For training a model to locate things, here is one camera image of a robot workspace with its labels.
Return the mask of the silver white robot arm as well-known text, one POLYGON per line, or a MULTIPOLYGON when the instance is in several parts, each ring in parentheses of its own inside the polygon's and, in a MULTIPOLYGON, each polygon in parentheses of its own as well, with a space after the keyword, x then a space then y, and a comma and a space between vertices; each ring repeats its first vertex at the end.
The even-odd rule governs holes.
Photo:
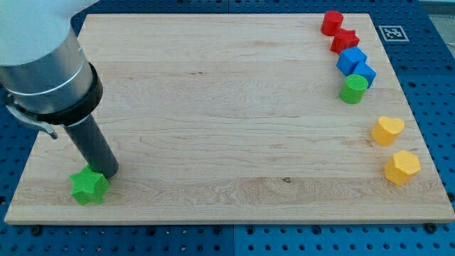
POLYGON ((8 111, 56 138, 83 121, 103 89, 70 20, 95 0, 1 0, 1 85, 8 111))

